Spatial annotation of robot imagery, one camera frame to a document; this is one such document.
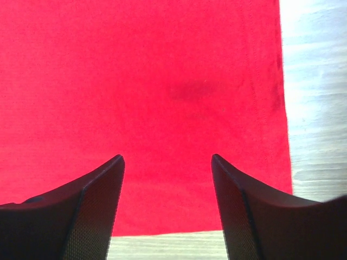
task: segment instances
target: textured black plastic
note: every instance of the textured black plastic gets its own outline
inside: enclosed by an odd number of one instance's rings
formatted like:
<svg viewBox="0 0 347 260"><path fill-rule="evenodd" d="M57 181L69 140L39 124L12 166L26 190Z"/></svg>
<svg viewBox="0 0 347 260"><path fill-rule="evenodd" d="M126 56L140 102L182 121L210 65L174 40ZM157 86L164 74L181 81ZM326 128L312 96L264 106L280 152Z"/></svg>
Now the textured black plastic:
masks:
<svg viewBox="0 0 347 260"><path fill-rule="evenodd" d="M24 203L0 205L0 259L106 259L124 168L118 155Z"/></svg>
<svg viewBox="0 0 347 260"><path fill-rule="evenodd" d="M347 259L347 196L324 203L298 198L219 155L212 169L229 259Z"/></svg>

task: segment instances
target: light wood surface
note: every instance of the light wood surface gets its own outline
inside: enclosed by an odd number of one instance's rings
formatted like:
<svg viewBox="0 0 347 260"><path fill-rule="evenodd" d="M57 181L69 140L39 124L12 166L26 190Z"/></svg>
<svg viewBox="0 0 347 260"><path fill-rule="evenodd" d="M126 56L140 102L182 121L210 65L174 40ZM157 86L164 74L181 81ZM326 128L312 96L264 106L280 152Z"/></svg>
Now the light wood surface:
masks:
<svg viewBox="0 0 347 260"><path fill-rule="evenodd" d="M347 1L280 0L294 194L347 193ZM227 259L221 231L115 237L113 259Z"/></svg>

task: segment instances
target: dark stain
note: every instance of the dark stain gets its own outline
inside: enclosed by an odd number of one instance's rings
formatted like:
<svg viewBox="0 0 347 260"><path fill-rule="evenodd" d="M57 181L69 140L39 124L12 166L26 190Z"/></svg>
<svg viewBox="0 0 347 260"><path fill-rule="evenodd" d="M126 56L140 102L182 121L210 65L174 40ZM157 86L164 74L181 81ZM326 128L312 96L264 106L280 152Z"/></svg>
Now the dark stain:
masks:
<svg viewBox="0 0 347 260"><path fill-rule="evenodd" d="M278 55L277 55L277 68L278 68L279 70L282 69L282 55L281 55L281 54L278 54Z"/></svg>
<svg viewBox="0 0 347 260"><path fill-rule="evenodd" d="M273 93L272 109L276 111L285 105L282 81L278 80L277 82L274 83L272 88L272 93Z"/></svg>
<svg viewBox="0 0 347 260"><path fill-rule="evenodd" d="M275 29L275 37L281 37L281 30L278 27Z"/></svg>
<svg viewBox="0 0 347 260"><path fill-rule="evenodd" d="M169 97L173 100L197 102L204 97L213 95L220 84L207 80L188 81L169 86Z"/></svg>

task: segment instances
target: black mesh surface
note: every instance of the black mesh surface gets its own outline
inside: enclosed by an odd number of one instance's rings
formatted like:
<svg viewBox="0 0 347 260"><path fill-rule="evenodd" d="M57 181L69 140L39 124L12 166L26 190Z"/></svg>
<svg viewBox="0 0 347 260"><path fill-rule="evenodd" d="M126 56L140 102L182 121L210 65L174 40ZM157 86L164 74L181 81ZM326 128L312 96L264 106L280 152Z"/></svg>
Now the black mesh surface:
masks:
<svg viewBox="0 0 347 260"><path fill-rule="evenodd" d="M124 167L118 155L24 203L0 205L0 260L104 260Z"/></svg>
<svg viewBox="0 0 347 260"><path fill-rule="evenodd" d="M271 188L218 155L212 165L231 260L347 259L347 196L319 203Z"/></svg>

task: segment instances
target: red fabric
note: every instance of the red fabric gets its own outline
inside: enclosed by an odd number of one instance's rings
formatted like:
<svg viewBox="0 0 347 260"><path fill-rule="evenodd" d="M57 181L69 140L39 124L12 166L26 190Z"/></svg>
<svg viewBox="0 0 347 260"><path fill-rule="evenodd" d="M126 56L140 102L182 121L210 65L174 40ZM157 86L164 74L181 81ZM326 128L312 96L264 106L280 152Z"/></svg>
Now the red fabric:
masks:
<svg viewBox="0 0 347 260"><path fill-rule="evenodd" d="M278 0L2 0L0 203L115 154L113 235L221 228L210 158L291 192Z"/></svg>

